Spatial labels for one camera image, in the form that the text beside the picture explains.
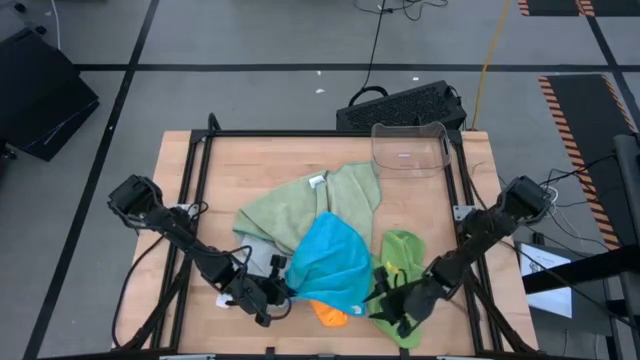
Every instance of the white paper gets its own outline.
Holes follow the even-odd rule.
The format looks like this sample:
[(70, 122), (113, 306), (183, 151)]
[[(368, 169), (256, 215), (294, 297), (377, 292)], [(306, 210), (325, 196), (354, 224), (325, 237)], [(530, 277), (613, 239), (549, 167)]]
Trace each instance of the white paper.
[[(571, 262), (569, 259), (525, 244), (521, 245), (520, 251), (529, 255), (546, 269)], [(542, 271), (540, 266), (522, 254), (520, 254), (520, 268), (522, 276)], [(527, 295), (527, 302), (536, 309), (571, 318), (571, 289), (568, 287)]]

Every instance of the yellow cable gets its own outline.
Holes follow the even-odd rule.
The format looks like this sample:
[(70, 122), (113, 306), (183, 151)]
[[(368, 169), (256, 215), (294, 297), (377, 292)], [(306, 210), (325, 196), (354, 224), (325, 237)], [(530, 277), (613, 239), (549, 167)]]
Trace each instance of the yellow cable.
[(480, 98), (482, 97), (482, 88), (484, 86), (484, 76), (487, 73), (487, 67), (491, 63), (491, 58), (493, 57), (493, 50), (496, 47), (498, 38), (500, 37), (500, 32), (502, 31), (502, 25), (504, 25), (504, 20), (507, 18), (510, 2), (511, 0), (505, 0), (504, 2), (504, 8), (502, 8), (502, 15), (500, 15), (500, 21), (498, 22), (498, 28), (496, 28), (495, 34), (493, 34), (493, 40), (491, 40), (491, 46), (489, 46), (489, 53), (487, 54), (487, 59), (484, 61), (484, 65), (482, 66), (482, 73), (480, 74), (480, 83), (478, 84), (478, 94), (476, 95), (476, 108), (473, 111), (473, 121), (471, 122), (471, 130), (476, 130), (476, 122), (478, 121), (478, 112), (480, 112)]

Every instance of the orange cloth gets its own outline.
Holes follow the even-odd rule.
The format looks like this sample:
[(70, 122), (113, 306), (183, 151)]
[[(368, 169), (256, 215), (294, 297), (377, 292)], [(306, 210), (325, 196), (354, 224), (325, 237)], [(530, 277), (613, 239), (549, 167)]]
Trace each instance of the orange cloth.
[(311, 306), (322, 325), (326, 327), (343, 327), (347, 325), (347, 314), (319, 301), (311, 300)]

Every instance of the blue cloth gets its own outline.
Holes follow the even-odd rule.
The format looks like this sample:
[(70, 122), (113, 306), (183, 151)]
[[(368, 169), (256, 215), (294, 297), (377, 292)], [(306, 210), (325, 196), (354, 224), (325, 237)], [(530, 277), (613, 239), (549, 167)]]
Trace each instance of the blue cloth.
[(371, 255), (362, 237), (338, 216), (324, 212), (293, 253), (285, 279), (297, 298), (364, 316), (371, 274)]

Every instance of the light green towel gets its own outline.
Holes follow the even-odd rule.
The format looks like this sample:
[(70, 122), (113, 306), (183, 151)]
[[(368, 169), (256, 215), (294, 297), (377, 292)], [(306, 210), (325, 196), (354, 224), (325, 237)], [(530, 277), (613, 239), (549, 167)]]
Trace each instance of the light green towel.
[[(424, 255), (425, 245), (420, 238), (408, 231), (390, 230), (384, 233), (380, 258), (373, 257), (373, 266), (374, 269), (380, 266), (386, 268), (391, 287), (395, 287), (394, 279), (396, 274), (398, 274), (398, 286), (400, 286), (404, 285), (404, 276), (400, 269), (403, 269), (407, 273), (407, 281), (409, 282), (420, 278), (424, 271), (424, 267), (422, 266)], [(381, 297), (377, 297), (369, 301), (369, 314), (382, 311), (380, 298)], [(409, 321), (412, 326), (415, 325), (415, 322), (411, 319)], [(373, 322), (380, 330), (384, 331), (398, 343), (400, 347), (411, 349), (420, 345), (420, 339), (422, 339), (422, 331), (420, 328), (417, 328), (411, 335), (403, 339), (398, 335), (398, 324), (392, 326), (385, 320), (375, 319)]]
[[(318, 175), (325, 182), (314, 189), (309, 179)], [(240, 209), (233, 231), (273, 241), (284, 253), (293, 254), (316, 217), (329, 211), (351, 225), (369, 246), (380, 199), (371, 163), (347, 164), (335, 173), (319, 171), (273, 189)]]

